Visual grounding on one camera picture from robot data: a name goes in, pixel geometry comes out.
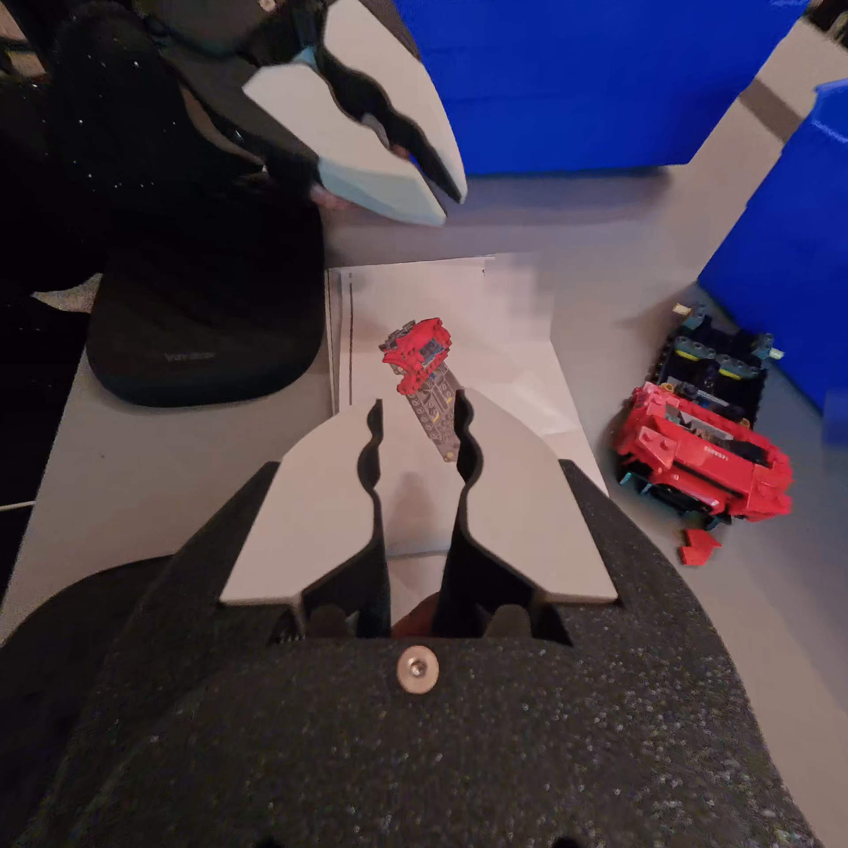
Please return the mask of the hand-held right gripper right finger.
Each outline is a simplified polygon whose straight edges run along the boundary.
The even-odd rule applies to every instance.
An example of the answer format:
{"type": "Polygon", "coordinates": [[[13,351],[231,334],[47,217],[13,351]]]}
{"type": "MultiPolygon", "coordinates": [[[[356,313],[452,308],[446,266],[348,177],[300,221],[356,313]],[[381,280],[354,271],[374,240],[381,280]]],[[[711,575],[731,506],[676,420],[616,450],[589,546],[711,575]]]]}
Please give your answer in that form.
{"type": "Polygon", "coordinates": [[[454,407],[463,481],[438,601],[440,637],[567,637],[560,605],[618,592],[555,452],[477,389],[454,407]]]}

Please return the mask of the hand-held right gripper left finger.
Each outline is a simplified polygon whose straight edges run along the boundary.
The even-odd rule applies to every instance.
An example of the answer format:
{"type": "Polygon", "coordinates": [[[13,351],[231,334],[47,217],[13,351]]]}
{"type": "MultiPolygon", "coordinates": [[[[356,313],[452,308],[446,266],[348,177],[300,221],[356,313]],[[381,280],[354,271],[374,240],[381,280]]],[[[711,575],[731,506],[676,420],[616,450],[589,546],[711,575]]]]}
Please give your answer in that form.
{"type": "Polygon", "coordinates": [[[348,407],[287,451],[231,574],[225,606],[283,606],[302,631],[335,606],[360,637],[388,637],[391,601],[382,506],[383,403],[348,407]]]}

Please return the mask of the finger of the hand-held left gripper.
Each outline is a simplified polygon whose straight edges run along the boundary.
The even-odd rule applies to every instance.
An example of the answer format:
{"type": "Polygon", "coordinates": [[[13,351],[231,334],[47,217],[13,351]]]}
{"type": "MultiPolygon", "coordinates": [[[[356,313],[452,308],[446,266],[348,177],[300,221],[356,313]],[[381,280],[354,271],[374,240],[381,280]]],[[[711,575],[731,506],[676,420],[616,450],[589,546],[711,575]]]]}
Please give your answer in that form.
{"type": "Polygon", "coordinates": [[[243,92],[317,157],[331,194],[402,223],[440,227],[446,212],[415,165],[342,111],[328,83],[302,63],[260,69],[243,92]]]}
{"type": "Polygon", "coordinates": [[[345,114],[415,165],[431,190],[463,204],[467,178],[451,122],[424,64],[389,27],[397,22],[391,2],[329,2],[317,69],[345,114]]]}

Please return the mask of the red and black lego car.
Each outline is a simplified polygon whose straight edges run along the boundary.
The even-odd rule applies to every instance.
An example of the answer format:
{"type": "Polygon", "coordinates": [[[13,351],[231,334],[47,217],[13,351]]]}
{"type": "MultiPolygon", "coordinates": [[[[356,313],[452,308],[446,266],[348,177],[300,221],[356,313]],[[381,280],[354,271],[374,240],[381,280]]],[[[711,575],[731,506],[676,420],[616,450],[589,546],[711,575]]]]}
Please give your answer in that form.
{"type": "Polygon", "coordinates": [[[613,440],[620,484],[700,515],[706,531],[790,514],[790,459],[755,430],[784,352],[772,334],[718,328],[703,305],[677,303],[673,313],[678,324],[613,440]]]}

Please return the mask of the blue plastic bin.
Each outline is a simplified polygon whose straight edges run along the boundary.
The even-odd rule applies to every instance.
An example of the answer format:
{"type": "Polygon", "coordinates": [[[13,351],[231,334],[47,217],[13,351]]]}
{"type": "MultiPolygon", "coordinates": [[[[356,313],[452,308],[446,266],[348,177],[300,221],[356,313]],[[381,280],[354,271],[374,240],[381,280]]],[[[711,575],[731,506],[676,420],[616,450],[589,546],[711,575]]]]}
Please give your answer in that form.
{"type": "Polygon", "coordinates": [[[784,345],[782,369],[846,427],[847,80],[822,84],[699,283],[784,345]]]}
{"type": "Polygon", "coordinates": [[[687,164],[808,5],[397,2],[467,175],[687,164]]]}

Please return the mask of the small red lego wedge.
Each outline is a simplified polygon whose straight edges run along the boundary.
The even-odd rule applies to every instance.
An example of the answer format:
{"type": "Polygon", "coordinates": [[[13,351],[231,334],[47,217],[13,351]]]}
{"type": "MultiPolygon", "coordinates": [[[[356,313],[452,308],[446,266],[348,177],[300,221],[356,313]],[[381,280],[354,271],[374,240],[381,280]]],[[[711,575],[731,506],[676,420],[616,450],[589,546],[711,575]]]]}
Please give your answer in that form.
{"type": "Polygon", "coordinates": [[[684,529],[683,542],[678,558],[684,567],[705,567],[714,551],[722,547],[710,532],[694,527],[684,529]]]}

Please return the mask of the lego instruction booklet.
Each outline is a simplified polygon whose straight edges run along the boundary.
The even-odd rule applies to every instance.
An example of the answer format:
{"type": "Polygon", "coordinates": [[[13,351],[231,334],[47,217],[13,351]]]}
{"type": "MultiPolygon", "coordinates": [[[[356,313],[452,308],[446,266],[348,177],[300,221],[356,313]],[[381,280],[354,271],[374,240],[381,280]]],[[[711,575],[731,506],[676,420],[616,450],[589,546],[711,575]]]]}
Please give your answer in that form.
{"type": "Polygon", "coordinates": [[[381,398],[377,492],[396,623],[438,592],[463,481],[445,461],[382,363],[391,332],[438,317],[451,335],[447,366],[574,461],[608,494],[550,341],[554,293],[517,254],[332,270],[328,290],[337,411],[381,398]]]}

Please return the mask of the person's right hand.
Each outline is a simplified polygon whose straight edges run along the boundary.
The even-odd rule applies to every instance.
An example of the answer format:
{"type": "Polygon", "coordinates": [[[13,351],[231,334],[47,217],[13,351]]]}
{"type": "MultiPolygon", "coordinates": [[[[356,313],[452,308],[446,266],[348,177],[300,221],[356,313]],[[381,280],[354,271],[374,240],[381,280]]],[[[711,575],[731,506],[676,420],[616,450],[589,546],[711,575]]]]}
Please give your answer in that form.
{"type": "Polygon", "coordinates": [[[393,640],[420,640],[432,636],[433,621],[439,607],[439,594],[422,600],[392,627],[393,640]]]}

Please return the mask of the black quilted pad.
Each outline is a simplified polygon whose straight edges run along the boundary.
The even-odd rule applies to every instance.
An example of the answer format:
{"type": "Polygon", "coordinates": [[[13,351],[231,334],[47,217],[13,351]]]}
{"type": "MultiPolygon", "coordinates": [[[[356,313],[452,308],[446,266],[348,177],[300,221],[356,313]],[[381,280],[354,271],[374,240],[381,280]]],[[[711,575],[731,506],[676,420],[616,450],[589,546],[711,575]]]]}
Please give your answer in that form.
{"type": "Polygon", "coordinates": [[[2,646],[2,847],[37,810],[112,641],[169,561],[141,560],[73,583],[2,646]]]}
{"type": "Polygon", "coordinates": [[[111,218],[86,354],[114,397],[222,405],[277,393],[312,366],[326,326],[314,202],[236,185],[111,218]]]}

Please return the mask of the black tape strip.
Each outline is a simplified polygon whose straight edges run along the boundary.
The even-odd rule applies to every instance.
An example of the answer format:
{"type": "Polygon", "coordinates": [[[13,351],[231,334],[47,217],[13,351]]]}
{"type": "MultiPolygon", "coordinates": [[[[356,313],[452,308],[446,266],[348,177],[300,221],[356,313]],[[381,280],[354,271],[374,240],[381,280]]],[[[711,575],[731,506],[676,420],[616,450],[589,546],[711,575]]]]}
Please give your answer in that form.
{"type": "Polygon", "coordinates": [[[738,101],[784,144],[812,110],[821,77],[813,66],[787,64],[774,54],[739,94],[738,101]]]}

